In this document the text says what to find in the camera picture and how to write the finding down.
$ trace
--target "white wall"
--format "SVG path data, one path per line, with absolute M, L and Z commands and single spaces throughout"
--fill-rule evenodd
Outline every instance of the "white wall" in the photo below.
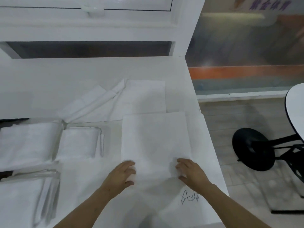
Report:
M 103 22 L 99 26 L 96 21 L 93 22 L 93 25 L 87 26 L 87 21 L 90 19 L 81 19 L 76 22 L 71 16 L 69 20 L 61 20 L 59 17 L 55 19 L 24 19 L 22 15 L 16 17 L 16 14 L 13 13 L 16 9 L 11 10 L 11 13 L 3 13 L 2 11 L 0 14 L 0 42 L 172 41 L 175 43 L 171 54 L 184 57 L 204 2 L 205 0 L 173 0 L 171 13 L 167 12 L 170 14 L 169 16 L 165 16 L 163 12 L 136 11 L 136 14 L 142 14 L 143 18 L 147 18 L 145 16 L 149 15 L 151 19 L 155 18 L 155 21 L 127 23 L 125 19 L 116 19 L 115 21 Z

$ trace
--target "white table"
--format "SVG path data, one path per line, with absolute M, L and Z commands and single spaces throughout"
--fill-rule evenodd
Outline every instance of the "white table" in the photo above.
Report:
M 304 140 L 304 83 L 295 85 L 287 92 L 285 109 L 290 124 Z
M 167 112 L 185 111 L 192 156 L 206 172 L 212 183 L 228 194 L 214 147 L 188 72 L 184 58 L 81 58 L 13 60 L 1 67 L 0 105 L 7 106 L 0 112 L 0 119 L 26 117 L 52 117 L 57 109 L 78 98 L 96 84 L 109 90 L 122 78 L 163 80 L 166 82 Z M 79 161 L 60 165 L 61 183 L 56 218 L 53 227 L 79 203 L 97 189 L 108 173 L 120 162 L 121 121 L 85 123 L 99 126 L 105 135 L 104 157 L 94 161 Z M 164 199 L 151 199 L 147 205 L 130 190 L 113 199 L 98 218 L 94 227 L 127 227 L 132 216 L 149 222 L 158 209 L 167 209 L 157 226 L 191 225 L 183 218 L 185 213 L 171 211 L 180 200 L 183 186 L 177 192 L 164 195 Z M 198 214 L 203 224 L 220 222 L 211 206 L 200 197 L 202 210 Z

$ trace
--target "left hand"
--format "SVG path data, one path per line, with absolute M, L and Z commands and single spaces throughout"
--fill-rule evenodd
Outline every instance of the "left hand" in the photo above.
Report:
M 99 188 L 100 191 L 109 196 L 109 200 L 119 195 L 125 188 L 134 185 L 134 182 L 127 181 L 131 174 L 136 174 L 135 169 L 129 167 L 135 165 L 133 161 L 124 161 L 116 166 L 111 173 L 104 180 Z

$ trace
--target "hand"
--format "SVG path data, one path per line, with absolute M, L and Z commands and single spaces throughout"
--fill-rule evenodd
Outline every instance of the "hand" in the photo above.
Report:
M 211 182 L 207 178 L 205 172 L 200 166 L 190 159 L 179 158 L 178 164 L 175 168 L 180 169 L 186 177 L 180 176 L 179 179 L 183 181 L 192 190 L 203 194 L 205 188 L 211 185 Z
M 133 165 L 135 165 L 135 162 L 133 161 L 124 161 L 120 163 L 104 180 L 99 190 L 104 192 L 109 197 L 109 200 L 119 195 L 125 188 L 134 185 L 134 182 L 132 181 L 126 182 L 131 174 L 136 174 L 134 169 L 129 168 Z

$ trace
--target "tiled floor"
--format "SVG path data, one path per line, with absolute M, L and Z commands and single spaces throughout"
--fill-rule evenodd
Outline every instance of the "tiled floor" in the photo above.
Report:
M 237 161 L 232 136 L 249 127 L 269 139 L 294 134 L 285 114 L 284 99 L 200 103 L 230 197 L 273 228 L 303 227 L 304 215 L 273 215 L 278 210 L 304 210 L 304 184 L 284 161 L 265 172 Z

